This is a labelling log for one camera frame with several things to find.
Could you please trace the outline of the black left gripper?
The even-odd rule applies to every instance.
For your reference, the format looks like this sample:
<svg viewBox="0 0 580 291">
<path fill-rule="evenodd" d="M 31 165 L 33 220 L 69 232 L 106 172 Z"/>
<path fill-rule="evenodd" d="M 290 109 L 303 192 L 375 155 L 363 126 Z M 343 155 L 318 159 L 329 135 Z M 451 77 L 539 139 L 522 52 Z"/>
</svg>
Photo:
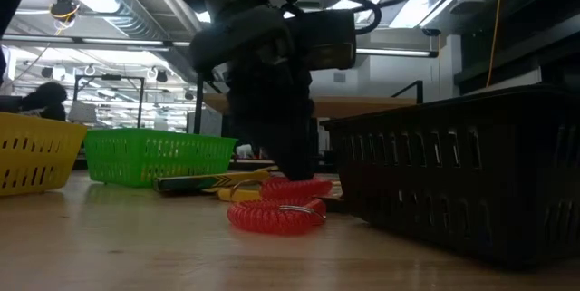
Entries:
<svg viewBox="0 0 580 291">
<path fill-rule="evenodd" d="M 192 68 L 206 82 L 224 64 L 234 81 L 245 76 L 275 76 L 291 82 L 305 70 L 305 48 L 299 33 L 313 12 L 285 5 L 228 5 L 208 10 L 211 23 L 197 32 L 188 47 Z M 291 181 L 314 176 L 309 121 L 314 103 L 309 85 L 234 83 L 227 92 L 233 124 Z"/>
</svg>

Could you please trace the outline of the yellow office supply pack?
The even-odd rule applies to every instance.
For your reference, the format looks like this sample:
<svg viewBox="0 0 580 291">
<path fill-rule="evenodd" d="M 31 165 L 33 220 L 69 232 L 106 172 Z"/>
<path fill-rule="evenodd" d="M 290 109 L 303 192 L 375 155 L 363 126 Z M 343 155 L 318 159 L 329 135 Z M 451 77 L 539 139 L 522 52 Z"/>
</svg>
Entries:
<svg viewBox="0 0 580 291">
<path fill-rule="evenodd" d="M 251 200 L 260 200 L 259 189 L 256 188 L 239 188 L 232 191 L 231 188 L 222 188 L 216 192 L 217 198 L 225 202 L 243 202 Z"/>
<path fill-rule="evenodd" d="M 270 177 L 266 170 L 233 172 L 199 176 L 156 178 L 153 189 L 159 193 L 194 193 L 205 189 L 233 187 L 244 180 L 264 180 Z"/>
</svg>

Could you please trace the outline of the red coil wrist keychain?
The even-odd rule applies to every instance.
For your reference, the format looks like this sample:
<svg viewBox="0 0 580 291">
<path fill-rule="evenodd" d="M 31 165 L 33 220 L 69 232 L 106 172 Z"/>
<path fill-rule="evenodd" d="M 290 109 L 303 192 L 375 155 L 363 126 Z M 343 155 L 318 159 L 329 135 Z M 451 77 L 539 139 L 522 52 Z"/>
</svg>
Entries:
<svg viewBox="0 0 580 291">
<path fill-rule="evenodd" d="M 227 219 L 233 227 L 248 232 L 302 235 L 325 223 L 327 207 L 321 197 L 328 195 L 333 186 L 328 179 L 272 177 L 261 184 L 260 199 L 230 205 Z"/>
</svg>

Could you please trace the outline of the green plastic basket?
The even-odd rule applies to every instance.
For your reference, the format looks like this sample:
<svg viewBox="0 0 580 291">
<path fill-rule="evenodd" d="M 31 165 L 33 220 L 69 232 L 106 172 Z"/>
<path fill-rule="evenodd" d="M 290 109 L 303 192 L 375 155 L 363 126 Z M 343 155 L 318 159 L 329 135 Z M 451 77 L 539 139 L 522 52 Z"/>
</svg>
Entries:
<svg viewBox="0 0 580 291">
<path fill-rule="evenodd" d="M 90 130 L 83 141 L 90 178 L 150 189 L 156 178 L 227 171 L 235 139 L 147 129 Z"/>
</svg>

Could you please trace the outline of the black plastic basket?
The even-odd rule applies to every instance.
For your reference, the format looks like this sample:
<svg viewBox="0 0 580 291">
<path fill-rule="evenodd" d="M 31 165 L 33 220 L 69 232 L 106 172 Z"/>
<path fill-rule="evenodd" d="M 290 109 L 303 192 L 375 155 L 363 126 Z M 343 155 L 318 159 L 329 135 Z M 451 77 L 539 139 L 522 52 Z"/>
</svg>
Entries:
<svg viewBox="0 0 580 291">
<path fill-rule="evenodd" d="M 512 267 L 580 257 L 580 92 L 518 86 L 325 127 L 357 218 Z"/>
</svg>

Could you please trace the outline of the yellow plastic basket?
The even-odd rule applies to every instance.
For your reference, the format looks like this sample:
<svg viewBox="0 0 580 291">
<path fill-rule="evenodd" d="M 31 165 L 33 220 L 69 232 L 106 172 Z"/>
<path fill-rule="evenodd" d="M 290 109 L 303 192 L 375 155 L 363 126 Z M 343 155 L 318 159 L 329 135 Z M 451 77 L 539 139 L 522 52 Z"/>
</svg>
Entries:
<svg viewBox="0 0 580 291">
<path fill-rule="evenodd" d="M 62 188 L 86 133 L 79 124 L 0 112 L 0 197 Z"/>
</svg>

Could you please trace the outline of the wooden shelf with black legs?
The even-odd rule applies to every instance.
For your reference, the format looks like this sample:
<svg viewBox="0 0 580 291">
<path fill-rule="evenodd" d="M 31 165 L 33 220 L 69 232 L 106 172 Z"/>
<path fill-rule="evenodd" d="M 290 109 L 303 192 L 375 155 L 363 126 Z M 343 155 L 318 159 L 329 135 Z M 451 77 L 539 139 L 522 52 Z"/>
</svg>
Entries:
<svg viewBox="0 0 580 291">
<path fill-rule="evenodd" d="M 313 87 L 314 76 L 309 72 L 300 72 L 297 75 L 234 75 L 227 81 L 227 90 L 224 92 L 203 92 L 199 101 L 210 110 L 232 117 L 229 113 L 227 92 L 234 83 L 249 84 L 252 81 L 263 82 L 267 85 L 282 85 L 303 83 L 309 85 L 309 95 L 314 103 L 312 118 L 342 119 L 373 112 L 384 112 L 401 107 L 408 107 L 419 103 L 419 99 L 403 96 L 357 96 L 339 94 L 318 94 Z"/>
</svg>

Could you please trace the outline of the long ceiling light bar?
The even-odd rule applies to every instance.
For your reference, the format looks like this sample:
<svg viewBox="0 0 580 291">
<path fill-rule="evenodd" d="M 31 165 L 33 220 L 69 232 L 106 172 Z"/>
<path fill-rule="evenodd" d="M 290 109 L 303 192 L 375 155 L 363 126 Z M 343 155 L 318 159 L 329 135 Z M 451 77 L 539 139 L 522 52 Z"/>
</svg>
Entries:
<svg viewBox="0 0 580 291">
<path fill-rule="evenodd" d="M 130 51 L 160 51 L 167 52 L 170 48 L 187 48 L 187 41 L 160 41 L 160 40 L 137 40 L 137 39 L 116 39 L 116 38 L 92 38 L 80 36 L 56 36 L 38 34 L 4 34 L 0 37 L 3 44 L 9 45 L 41 45 L 50 44 L 52 47 L 72 48 L 76 44 L 80 48 L 81 44 L 85 48 L 113 49 L 121 48 Z M 360 55 L 373 56 L 395 56 L 413 58 L 436 58 L 440 55 L 438 51 L 419 51 L 403 49 L 384 48 L 357 48 L 356 53 Z"/>
</svg>

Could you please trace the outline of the white monitor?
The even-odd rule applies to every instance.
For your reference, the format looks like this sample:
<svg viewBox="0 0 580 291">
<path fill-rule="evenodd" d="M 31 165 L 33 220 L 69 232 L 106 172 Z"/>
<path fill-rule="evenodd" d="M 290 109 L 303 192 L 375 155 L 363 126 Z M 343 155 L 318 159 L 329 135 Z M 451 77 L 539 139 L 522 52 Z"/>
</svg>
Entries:
<svg viewBox="0 0 580 291">
<path fill-rule="evenodd" d="M 97 123 L 97 106 L 87 102 L 73 101 L 68 120 L 76 123 Z"/>
</svg>

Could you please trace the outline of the person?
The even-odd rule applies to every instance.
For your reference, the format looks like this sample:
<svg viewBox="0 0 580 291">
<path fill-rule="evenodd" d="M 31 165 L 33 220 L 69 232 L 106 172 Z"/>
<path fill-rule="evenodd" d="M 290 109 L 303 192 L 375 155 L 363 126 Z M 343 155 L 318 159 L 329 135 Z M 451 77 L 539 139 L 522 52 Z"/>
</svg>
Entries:
<svg viewBox="0 0 580 291">
<path fill-rule="evenodd" d="M 47 82 L 21 100 L 18 113 L 49 120 L 66 121 L 66 111 L 63 106 L 66 100 L 67 91 L 62 85 L 58 82 Z"/>
</svg>

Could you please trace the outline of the black ceiling device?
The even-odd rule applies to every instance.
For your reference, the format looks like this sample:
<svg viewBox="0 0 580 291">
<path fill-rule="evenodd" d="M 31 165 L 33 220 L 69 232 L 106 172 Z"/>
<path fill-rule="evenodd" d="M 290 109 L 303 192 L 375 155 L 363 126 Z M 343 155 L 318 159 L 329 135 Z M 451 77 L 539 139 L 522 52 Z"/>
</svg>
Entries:
<svg viewBox="0 0 580 291">
<path fill-rule="evenodd" d="M 49 14 L 56 21 L 68 24 L 72 23 L 80 10 L 81 5 L 76 0 L 56 0 L 49 6 Z"/>
</svg>

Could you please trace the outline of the black station frame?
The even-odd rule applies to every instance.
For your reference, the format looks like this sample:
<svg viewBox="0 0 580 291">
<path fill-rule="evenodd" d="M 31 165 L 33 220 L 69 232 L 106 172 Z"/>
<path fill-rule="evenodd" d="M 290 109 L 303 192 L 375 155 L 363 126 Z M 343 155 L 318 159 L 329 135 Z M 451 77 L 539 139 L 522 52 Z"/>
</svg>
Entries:
<svg viewBox="0 0 580 291">
<path fill-rule="evenodd" d="M 142 110 L 143 110 L 143 99 L 145 93 L 145 79 L 143 77 L 136 76 L 123 76 L 119 74 L 105 73 L 101 75 L 88 75 L 81 74 L 75 76 L 75 82 L 73 86 L 73 97 L 72 100 L 76 102 L 78 100 L 78 94 L 82 91 L 88 84 L 93 82 L 95 79 L 102 81 L 121 81 L 127 80 L 130 84 L 139 92 L 139 107 L 137 116 L 137 127 L 141 127 L 142 120 Z"/>
</svg>

